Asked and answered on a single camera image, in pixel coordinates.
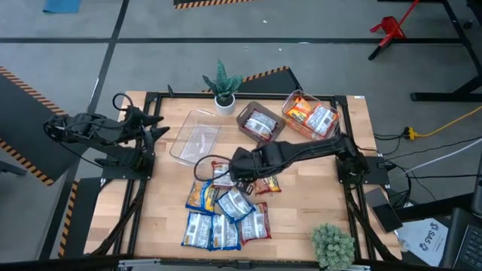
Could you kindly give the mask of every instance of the succulent plant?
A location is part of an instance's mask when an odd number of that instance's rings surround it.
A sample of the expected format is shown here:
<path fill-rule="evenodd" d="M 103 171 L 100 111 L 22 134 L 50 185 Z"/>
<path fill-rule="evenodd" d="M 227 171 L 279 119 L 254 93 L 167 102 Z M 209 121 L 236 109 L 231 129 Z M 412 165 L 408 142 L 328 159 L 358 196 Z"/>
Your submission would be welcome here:
<path fill-rule="evenodd" d="M 321 268 L 346 269 L 355 259 L 354 239 L 340 228 L 322 224 L 313 229 L 311 243 Z"/>
<path fill-rule="evenodd" d="M 207 76 L 203 75 L 204 82 L 209 86 L 216 97 L 222 102 L 226 102 L 227 99 L 243 82 L 242 75 L 233 76 L 228 78 L 226 76 L 226 69 L 223 62 L 218 60 L 218 74 L 215 81 L 211 81 Z"/>

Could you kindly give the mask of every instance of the snack bag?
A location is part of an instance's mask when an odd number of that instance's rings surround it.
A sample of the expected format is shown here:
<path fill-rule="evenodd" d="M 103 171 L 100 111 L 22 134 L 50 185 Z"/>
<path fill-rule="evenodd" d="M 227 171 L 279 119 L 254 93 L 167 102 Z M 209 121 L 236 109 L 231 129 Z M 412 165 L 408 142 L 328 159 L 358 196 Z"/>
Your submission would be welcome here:
<path fill-rule="evenodd" d="M 311 111 L 311 105 L 303 98 L 297 97 L 294 106 L 286 113 L 299 123 L 303 123 Z"/>
<path fill-rule="evenodd" d="M 239 234 L 243 245 L 253 239 L 271 239 L 268 205 L 263 202 L 255 204 L 255 208 L 256 211 L 246 216 L 239 224 Z"/>
<path fill-rule="evenodd" d="M 276 127 L 276 121 L 254 110 L 244 127 L 261 139 L 268 140 L 271 138 L 273 130 Z"/>
<path fill-rule="evenodd" d="M 255 181 L 255 195 L 261 195 L 268 192 L 281 192 L 278 178 L 275 175 Z"/>
<path fill-rule="evenodd" d="M 224 215 L 212 217 L 211 250 L 241 250 L 238 228 Z"/>
<path fill-rule="evenodd" d="M 305 120 L 304 124 L 325 137 L 326 133 L 331 129 L 335 120 L 338 119 L 338 113 L 333 112 L 330 108 L 318 105 L 313 113 Z"/>
<path fill-rule="evenodd" d="M 209 249 L 212 216 L 189 212 L 188 227 L 182 246 Z"/>
<path fill-rule="evenodd" d="M 231 223 L 242 220 L 255 210 L 255 207 L 235 187 L 224 193 L 218 199 L 218 204 Z"/>
<path fill-rule="evenodd" d="M 219 189 L 212 185 L 212 181 L 194 180 L 191 193 L 186 202 L 186 208 L 214 214 L 214 204 L 218 192 Z"/>
<path fill-rule="evenodd" d="M 225 173 L 226 171 L 229 170 L 229 164 L 218 163 L 218 162 L 212 161 L 211 166 L 212 166 L 212 171 L 213 171 L 212 177 L 214 179 L 214 180 L 212 180 L 212 185 L 214 187 L 229 189 L 229 188 L 234 186 L 234 182 L 231 181 L 231 176 L 230 176 L 229 173 L 227 173 L 226 175 L 224 175 L 220 178 L 216 178 L 219 175 L 221 175 L 221 174 L 223 174 L 223 173 Z"/>

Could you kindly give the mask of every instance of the concrete floor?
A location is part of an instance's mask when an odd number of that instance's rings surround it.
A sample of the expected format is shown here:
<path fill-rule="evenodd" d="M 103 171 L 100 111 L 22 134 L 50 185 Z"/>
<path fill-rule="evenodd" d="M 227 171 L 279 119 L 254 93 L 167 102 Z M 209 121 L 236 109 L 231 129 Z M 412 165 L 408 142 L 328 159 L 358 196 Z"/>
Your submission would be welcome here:
<path fill-rule="evenodd" d="M 83 0 L 78 14 L 44 14 L 44 0 L 0 2 L 0 38 L 109 38 L 121 0 Z M 473 13 L 463 1 L 450 2 L 463 23 Z M 409 4 L 375 0 L 263 0 L 259 2 L 176 11 L 171 1 L 135 0 L 127 10 L 122 38 L 271 37 L 374 38 L 368 29 L 381 17 L 400 17 Z M 455 38 L 442 5 L 422 4 L 403 27 L 409 37 Z M 482 59 L 482 28 L 466 31 Z M 53 100 L 70 114 L 85 111 L 96 84 L 107 44 L 1 44 L 0 65 Z M 117 117 L 115 93 L 128 90 L 175 91 L 205 89 L 201 75 L 211 75 L 217 59 L 230 73 L 252 75 L 289 65 L 308 93 L 363 95 L 374 131 L 399 133 L 405 126 L 428 132 L 469 112 L 477 103 L 411 102 L 413 91 L 450 92 L 475 76 L 472 61 L 459 45 L 396 44 L 375 61 L 367 57 L 372 44 L 119 44 L 116 46 L 97 112 Z M 482 113 L 427 139 L 401 143 L 396 154 L 474 138 L 482 132 Z M 381 152 L 396 142 L 377 142 Z M 462 145 L 397 160 L 411 167 L 447 154 Z M 478 145 L 456 157 L 416 171 L 417 175 L 470 174 L 477 170 Z M 88 151 L 88 159 L 99 153 Z M 82 163 L 78 177 L 100 174 Z M 43 242 L 60 183 L 46 188 L 30 176 L 0 175 L 0 262 L 33 260 Z M 391 173 L 396 190 L 405 178 Z M 437 199 L 469 193 L 474 179 L 421 181 Z M 431 196 L 413 185 L 412 200 Z"/>

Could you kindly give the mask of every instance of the clear plastic tray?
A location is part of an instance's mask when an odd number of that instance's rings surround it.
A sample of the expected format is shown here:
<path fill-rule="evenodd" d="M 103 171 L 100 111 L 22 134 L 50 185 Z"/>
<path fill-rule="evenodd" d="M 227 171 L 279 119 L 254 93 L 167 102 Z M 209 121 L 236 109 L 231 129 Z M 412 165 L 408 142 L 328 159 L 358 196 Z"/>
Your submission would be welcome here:
<path fill-rule="evenodd" d="M 306 113 L 307 117 L 304 120 L 297 120 L 289 115 L 290 110 L 297 104 L 298 98 L 304 99 L 311 107 L 310 112 Z M 310 139 L 328 139 L 334 136 L 340 128 L 338 123 L 340 112 L 337 109 L 301 90 L 295 90 L 285 100 L 282 107 L 282 116 L 288 126 Z M 318 129 L 313 129 L 312 126 L 307 125 L 308 122 L 317 126 Z"/>
<path fill-rule="evenodd" d="M 190 111 L 169 153 L 180 163 L 194 166 L 211 153 L 221 124 L 221 118 L 211 112 Z"/>

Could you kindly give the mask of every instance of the wooden tabletop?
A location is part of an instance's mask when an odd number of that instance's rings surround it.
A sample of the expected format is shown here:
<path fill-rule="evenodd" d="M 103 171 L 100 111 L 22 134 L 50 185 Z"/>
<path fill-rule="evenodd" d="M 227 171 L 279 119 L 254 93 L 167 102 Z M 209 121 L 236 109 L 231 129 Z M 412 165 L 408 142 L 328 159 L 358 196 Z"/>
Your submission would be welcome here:
<path fill-rule="evenodd" d="M 145 94 L 146 92 L 139 91 L 127 93 L 135 106 L 141 109 Z M 348 96 L 347 99 L 356 144 L 362 148 L 375 149 L 365 99 L 360 96 Z M 250 100 L 237 99 L 235 113 L 229 117 L 222 117 L 223 123 L 213 154 L 232 157 L 238 147 L 247 150 L 255 148 L 255 142 L 242 134 L 236 124 L 236 116 L 249 102 Z M 263 105 L 276 114 L 281 113 L 282 103 L 281 100 L 263 101 Z M 279 174 L 281 193 L 261 196 L 253 194 L 249 197 L 253 203 L 267 202 L 272 239 L 248 242 L 241 251 L 207 251 L 182 247 L 181 242 L 189 212 L 185 208 L 185 203 L 194 177 L 192 167 L 178 163 L 170 156 L 169 150 L 189 111 L 193 109 L 215 113 L 214 102 L 211 99 L 164 98 L 162 100 L 160 115 L 164 116 L 164 120 L 160 125 L 170 126 L 171 130 L 155 145 L 156 162 L 145 192 L 135 256 L 314 261 L 316 259 L 309 238 L 314 227 L 330 223 L 349 233 L 346 203 L 343 188 L 338 182 L 334 157 L 323 157 L 294 163 Z M 308 141 L 289 127 L 284 128 L 277 140 L 292 143 Z M 375 153 L 368 151 L 365 155 L 375 155 Z M 125 180 L 114 180 L 102 190 L 97 200 L 84 252 L 88 253 L 96 249 L 118 222 L 126 183 Z M 364 189 L 366 192 L 376 187 L 365 185 Z M 380 239 L 396 257 L 401 258 L 395 234 L 384 233 L 369 208 L 368 212 L 371 226 Z M 124 232 L 122 252 L 127 251 L 129 234 L 130 224 Z M 368 258 L 365 237 L 360 225 L 358 225 L 358 237 L 361 255 L 363 258 Z"/>

